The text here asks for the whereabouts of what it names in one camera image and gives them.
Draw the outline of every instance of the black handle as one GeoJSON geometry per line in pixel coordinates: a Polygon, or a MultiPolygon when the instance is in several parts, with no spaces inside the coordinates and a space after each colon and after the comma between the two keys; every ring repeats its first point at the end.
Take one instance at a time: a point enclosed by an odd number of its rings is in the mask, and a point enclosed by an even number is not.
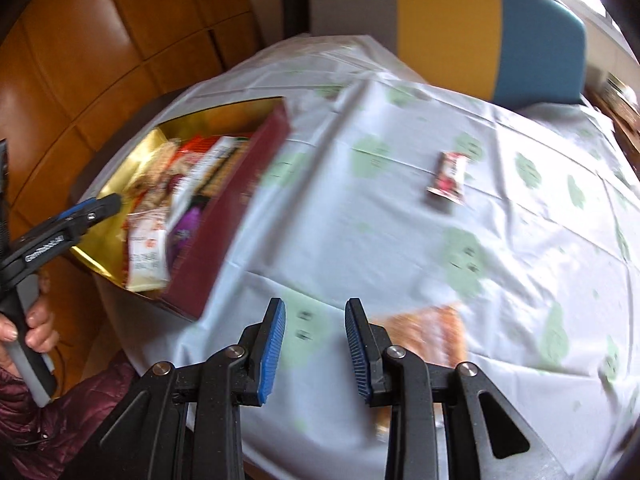
{"type": "Polygon", "coordinates": [[[398,348],[383,359],[394,375],[394,402],[386,480],[437,480],[438,451],[429,370],[413,352],[398,348]]]}
{"type": "Polygon", "coordinates": [[[33,400],[40,407],[46,406],[56,392],[58,384],[42,354],[27,346],[25,337],[29,327],[15,288],[0,301],[0,314],[4,314],[18,330],[18,338],[15,342],[4,343],[7,353],[18,368],[33,400]]]}

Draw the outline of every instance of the human hand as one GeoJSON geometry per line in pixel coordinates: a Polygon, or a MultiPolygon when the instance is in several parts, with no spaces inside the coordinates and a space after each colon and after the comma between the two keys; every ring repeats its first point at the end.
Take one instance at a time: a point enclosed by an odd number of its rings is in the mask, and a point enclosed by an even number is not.
{"type": "MultiPolygon", "coordinates": [[[[60,339],[60,335],[53,329],[54,315],[49,308],[49,300],[47,298],[50,289],[49,279],[41,275],[38,283],[40,297],[27,311],[26,315],[27,325],[30,327],[26,335],[26,343],[36,352],[44,354],[53,350],[60,339]]],[[[14,376],[20,377],[20,372],[18,372],[4,345],[2,345],[2,342],[15,341],[17,335],[15,325],[0,314],[0,368],[4,368],[14,376]]]]}

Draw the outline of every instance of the purple jacket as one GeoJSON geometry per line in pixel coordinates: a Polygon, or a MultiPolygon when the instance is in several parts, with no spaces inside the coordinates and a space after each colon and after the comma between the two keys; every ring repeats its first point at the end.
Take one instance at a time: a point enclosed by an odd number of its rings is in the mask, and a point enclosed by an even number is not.
{"type": "Polygon", "coordinates": [[[20,474],[28,480],[57,479],[137,376],[121,352],[105,371],[38,408],[24,382],[0,368],[0,440],[9,445],[20,474]],[[25,449],[11,447],[42,438],[46,441],[25,449]]]}

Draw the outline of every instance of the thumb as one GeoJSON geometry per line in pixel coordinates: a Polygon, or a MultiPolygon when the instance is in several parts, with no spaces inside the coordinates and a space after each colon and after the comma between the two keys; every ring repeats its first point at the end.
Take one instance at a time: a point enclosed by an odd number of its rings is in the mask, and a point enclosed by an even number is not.
{"type": "Polygon", "coordinates": [[[4,316],[0,316],[0,341],[11,342],[18,337],[15,325],[4,316]]]}

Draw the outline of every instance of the metal screw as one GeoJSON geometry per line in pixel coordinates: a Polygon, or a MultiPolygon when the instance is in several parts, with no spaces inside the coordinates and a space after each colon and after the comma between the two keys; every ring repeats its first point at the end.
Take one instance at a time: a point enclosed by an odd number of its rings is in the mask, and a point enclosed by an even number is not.
{"type": "Polygon", "coordinates": [[[406,355],[406,350],[399,345],[393,345],[386,349],[386,354],[394,359],[402,359],[406,355]]]}
{"type": "Polygon", "coordinates": [[[225,355],[232,359],[238,359],[244,355],[244,348],[240,345],[231,345],[225,348],[225,355]]]}
{"type": "Polygon", "coordinates": [[[466,375],[467,377],[474,377],[478,375],[478,367],[473,363],[460,363],[458,365],[458,371],[462,375],[466,375]]]}
{"type": "Polygon", "coordinates": [[[151,368],[154,375],[167,375],[171,371],[171,363],[167,361],[160,361],[151,368]]]}

